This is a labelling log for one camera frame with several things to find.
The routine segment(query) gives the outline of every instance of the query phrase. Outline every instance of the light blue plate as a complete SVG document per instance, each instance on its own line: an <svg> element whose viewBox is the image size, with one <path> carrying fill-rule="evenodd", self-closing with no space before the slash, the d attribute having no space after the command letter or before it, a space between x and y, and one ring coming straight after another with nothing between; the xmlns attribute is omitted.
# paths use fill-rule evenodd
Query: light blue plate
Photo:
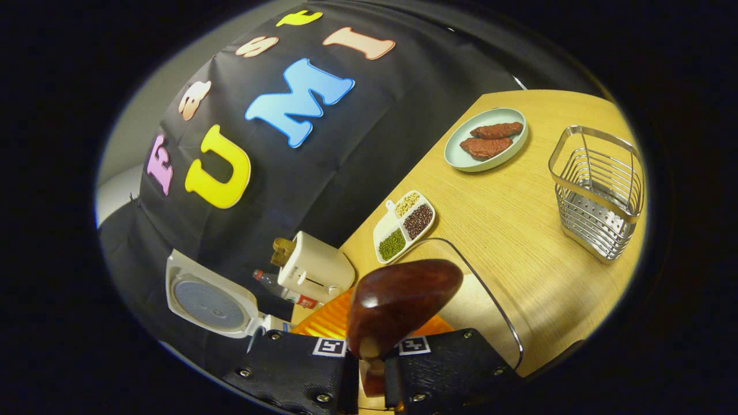
<svg viewBox="0 0 738 415"><path fill-rule="evenodd" d="M512 145L489 160L475 160L474 157L470 156L469 153L459 146L462 141L472 136L470 132L477 127L492 126L499 123L514 123L516 121L518 123L522 123L523 130L510 137ZM508 161L518 151L520 151L527 139L528 123L525 121L523 114L512 108L490 109L482 112L481 114L475 115L462 124L461 127L457 128L456 131L454 131L454 134L451 134L449 142L446 143L444 158L447 163L461 171L487 170Z"/></svg>

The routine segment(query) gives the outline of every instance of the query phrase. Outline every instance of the wooden table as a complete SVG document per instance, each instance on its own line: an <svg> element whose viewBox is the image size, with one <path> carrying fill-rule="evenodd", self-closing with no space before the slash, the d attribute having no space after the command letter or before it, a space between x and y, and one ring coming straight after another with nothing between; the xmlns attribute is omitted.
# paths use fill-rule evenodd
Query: wooden table
<svg viewBox="0 0 738 415"><path fill-rule="evenodd" d="M520 152L478 173L447 165L444 147L451 134L469 118L495 107L525 115L530 134ZM617 107L598 97L551 90L482 95L387 195L397 201L418 190L433 204L437 216L426 237L452 242L523 332L525 356L517 369L521 376L593 332L622 296L641 254L645 208L628 247L611 264L601 263L562 232L548 159L562 131L575 124L635 144ZM382 201L340 247L360 277L381 266L372 231L386 212ZM296 306L292 321L307 314Z"/></svg>

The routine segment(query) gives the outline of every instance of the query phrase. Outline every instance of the bottle label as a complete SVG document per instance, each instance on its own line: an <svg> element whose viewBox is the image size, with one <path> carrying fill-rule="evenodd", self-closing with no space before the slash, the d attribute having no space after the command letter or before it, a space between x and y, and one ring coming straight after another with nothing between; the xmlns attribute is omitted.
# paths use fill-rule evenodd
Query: bottle label
<svg viewBox="0 0 738 415"><path fill-rule="evenodd" d="M291 289L287 290L287 295L284 299L307 309L313 309L318 304L312 298L301 295L299 292L292 291Z"/></svg>

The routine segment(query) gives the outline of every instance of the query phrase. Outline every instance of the metal wire basket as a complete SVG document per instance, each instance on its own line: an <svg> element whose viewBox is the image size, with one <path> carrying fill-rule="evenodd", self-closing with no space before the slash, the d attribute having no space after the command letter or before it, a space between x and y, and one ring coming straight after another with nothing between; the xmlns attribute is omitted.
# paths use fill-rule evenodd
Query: metal wire basket
<svg viewBox="0 0 738 415"><path fill-rule="evenodd" d="M572 151L560 175L554 173L566 142L575 135L582 138L582 147ZM596 149L606 142L624 148L629 160L617 160ZM586 247L600 261L617 259L628 245L644 203L644 183L638 150L627 141L603 131L583 126L567 127L559 138L548 170L556 182L564 233Z"/></svg>

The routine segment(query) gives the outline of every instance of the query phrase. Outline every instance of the blue letter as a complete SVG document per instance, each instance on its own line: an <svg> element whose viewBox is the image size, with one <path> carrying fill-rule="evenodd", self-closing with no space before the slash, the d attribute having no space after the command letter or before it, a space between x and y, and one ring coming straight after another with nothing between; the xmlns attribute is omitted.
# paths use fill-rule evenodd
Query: blue letter
<svg viewBox="0 0 738 415"><path fill-rule="evenodd" d="M260 118L289 138L289 146L300 147L305 141L313 125L309 121L298 123L287 117L287 114L303 117L321 117L320 108L314 92L323 97L325 105L337 103L351 88L354 80L341 79L312 66L307 58L302 58L284 70L284 80L287 81L289 94L262 94L256 97L246 110L247 120Z"/></svg>

